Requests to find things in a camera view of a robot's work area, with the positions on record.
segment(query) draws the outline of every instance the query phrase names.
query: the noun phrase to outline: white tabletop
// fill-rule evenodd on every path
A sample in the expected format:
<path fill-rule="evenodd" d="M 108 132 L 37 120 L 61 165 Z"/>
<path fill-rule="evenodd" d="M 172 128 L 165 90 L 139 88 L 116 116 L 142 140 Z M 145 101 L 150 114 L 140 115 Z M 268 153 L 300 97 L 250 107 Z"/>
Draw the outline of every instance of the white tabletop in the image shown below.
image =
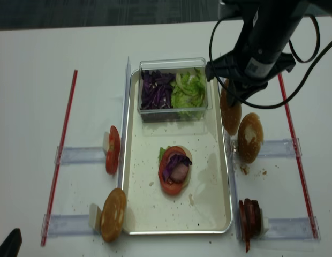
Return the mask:
<path fill-rule="evenodd" d="M 332 39 L 332 19 L 318 21 L 322 49 Z M 73 70 L 79 71 L 77 88 L 83 88 L 75 92 L 78 101 L 91 99 L 88 94 L 96 90 L 104 98 L 122 96 L 128 56 L 132 71 L 142 60 L 208 59 L 213 26 L 208 22 L 0 32 L 0 243 L 19 227 L 23 239 L 19 256 L 245 255 L 233 226 L 219 236 L 121 235 L 113 244 L 103 244 L 100 237 L 59 237 L 40 247 Z M 241 21 L 229 21 L 217 29 L 213 56 L 233 48 L 241 27 Z M 300 56 L 311 55 L 315 35 L 309 19 L 300 23 L 292 41 Z M 288 95 L 307 68 L 297 64 L 291 73 L 283 74 Z M 101 108 L 96 99 L 91 101 L 91 106 Z M 290 108 L 322 240 L 308 252 L 252 246 L 249 256 L 332 254 L 332 50 Z"/>

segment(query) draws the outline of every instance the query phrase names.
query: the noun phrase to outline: tomato slice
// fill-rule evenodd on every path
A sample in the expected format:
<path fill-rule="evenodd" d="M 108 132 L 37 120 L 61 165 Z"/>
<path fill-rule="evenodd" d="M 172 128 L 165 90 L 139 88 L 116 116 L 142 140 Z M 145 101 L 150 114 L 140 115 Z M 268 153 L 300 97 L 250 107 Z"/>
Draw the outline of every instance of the tomato slice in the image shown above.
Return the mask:
<path fill-rule="evenodd" d="M 115 126 L 111 126 L 109 133 L 109 150 L 105 169 L 108 174 L 115 174 L 118 167 L 118 157 L 120 151 L 119 134 Z"/>
<path fill-rule="evenodd" d="M 159 171 L 158 171 L 161 188 L 162 188 L 162 190 L 165 191 L 165 193 L 168 193 L 170 195 L 178 194 L 183 188 L 183 183 L 180 183 L 180 184 L 173 183 L 170 179 L 168 179 L 167 181 L 164 181 L 162 178 L 162 171 L 165 169 L 167 163 L 169 162 L 170 155 L 173 155 L 173 154 L 186 155 L 184 150 L 178 146 L 172 146 L 172 147 L 168 148 L 161 158 L 161 161 L 159 164 Z"/>

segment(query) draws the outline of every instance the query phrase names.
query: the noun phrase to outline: red straw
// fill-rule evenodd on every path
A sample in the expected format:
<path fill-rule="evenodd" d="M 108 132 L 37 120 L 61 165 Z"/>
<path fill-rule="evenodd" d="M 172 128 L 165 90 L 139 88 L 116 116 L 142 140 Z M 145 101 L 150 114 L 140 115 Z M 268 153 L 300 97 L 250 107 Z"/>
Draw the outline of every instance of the red straw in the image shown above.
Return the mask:
<path fill-rule="evenodd" d="M 283 81 L 283 76 L 281 73 L 278 74 L 278 80 L 280 84 L 280 90 L 282 92 L 283 100 L 287 98 L 286 96 L 286 91 L 285 91 L 285 86 L 284 86 L 284 81 Z M 289 128 L 290 128 L 290 133 L 291 133 L 291 138 L 296 139 L 296 133 L 295 133 L 295 128 L 293 126 L 292 118 L 291 118 L 291 112 L 290 112 L 290 107 L 288 104 L 285 105 L 285 111 L 286 111 L 286 116 L 288 118 L 288 123 L 289 123 Z M 312 212 L 312 207 L 310 203 L 310 197 L 309 197 L 309 192 L 307 189 L 307 185 L 305 182 L 305 177 L 304 177 L 304 171 L 303 171 L 303 164 L 301 162 L 301 156 L 298 151 L 298 146 L 297 142 L 294 140 L 293 141 L 293 147 L 296 151 L 296 160 L 297 160 L 297 166 L 298 166 L 298 171 L 299 171 L 299 176 L 300 176 L 300 181 L 301 181 L 301 186 L 303 188 L 303 193 L 304 193 L 304 199 L 305 199 L 305 204 L 306 204 L 306 209 L 307 209 L 307 214 L 310 219 L 310 225 L 311 225 L 311 230 L 312 230 L 312 235 L 314 238 L 318 238 L 318 232 L 316 230 L 316 226 L 313 220 L 313 212 Z"/>
<path fill-rule="evenodd" d="M 62 132 L 61 139 L 60 139 L 59 149 L 63 148 L 64 142 L 65 142 L 67 124 L 69 122 L 69 116 L 70 116 L 70 111 L 71 111 L 71 105 L 72 105 L 72 99 L 73 99 L 74 89 L 76 88 L 77 74 L 78 74 L 78 71 L 74 70 L 73 79 L 72 79 L 72 85 L 71 85 L 71 90 L 70 90 L 70 96 L 69 96 L 69 102 L 67 103 L 67 109 L 66 109 L 66 114 L 65 114 L 65 119 L 64 119 L 64 126 L 63 126 L 63 132 Z M 56 188 L 56 185 L 57 185 L 57 179 L 58 179 L 58 174 L 59 174 L 59 167 L 60 167 L 59 164 L 55 164 L 53 181 L 52 181 L 52 187 L 50 189 L 48 207 L 47 207 L 47 212 L 46 212 L 47 213 L 47 219 L 46 219 L 46 223 L 43 224 L 43 225 L 46 226 L 46 235 L 47 235 L 47 232 L 48 232 L 49 218 L 50 218 L 50 215 L 52 213 L 53 199 L 54 199 L 55 188 Z M 41 246 L 45 246 L 46 240 L 47 240 L 47 237 L 46 236 L 42 236 Z"/>

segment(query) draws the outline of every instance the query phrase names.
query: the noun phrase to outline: clear plastic container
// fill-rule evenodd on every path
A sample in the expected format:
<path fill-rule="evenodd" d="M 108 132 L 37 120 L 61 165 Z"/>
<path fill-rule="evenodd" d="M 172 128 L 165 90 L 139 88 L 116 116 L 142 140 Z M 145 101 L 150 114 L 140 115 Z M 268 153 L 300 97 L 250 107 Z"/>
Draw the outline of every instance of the clear plastic container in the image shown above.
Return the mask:
<path fill-rule="evenodd" d="M 174 121 L 189 121 L 203 119 L 205 111 L 210 108 L 210 86 L 205 79 L 205 60 L 204 58 L 190 58 L 190 59 L 173 59 L 162 61 L 143 61 L 140 63 L 140 80 L 139 80 L 139 99 L 138 99 L 138 112 L 141 115 L 143 122 L 174 122 Z M 200 70 L 205 83 L 205 97 L 202 107 L 196 108 L 171 108 L 171 109 L 153 109 L 142 110 L 142 88 L 143 79 L 141 71 L 161 71 L 162 73 L 173 73 L 174 75 L 179 72 L 182 74 L 190 73 L 190 80 L 195 75 L 195 69 Z"/>

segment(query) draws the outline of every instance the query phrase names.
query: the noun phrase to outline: floor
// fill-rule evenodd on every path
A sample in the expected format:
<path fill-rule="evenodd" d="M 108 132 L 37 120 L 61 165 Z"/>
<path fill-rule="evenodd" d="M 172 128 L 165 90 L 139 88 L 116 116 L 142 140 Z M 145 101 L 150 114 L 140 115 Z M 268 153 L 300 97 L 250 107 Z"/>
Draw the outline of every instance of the floor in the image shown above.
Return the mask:
<path fill-rule="evenodd" d="M 215 21 L 217 7 L 218 0 L 0 0 L 0 29 Z"/>

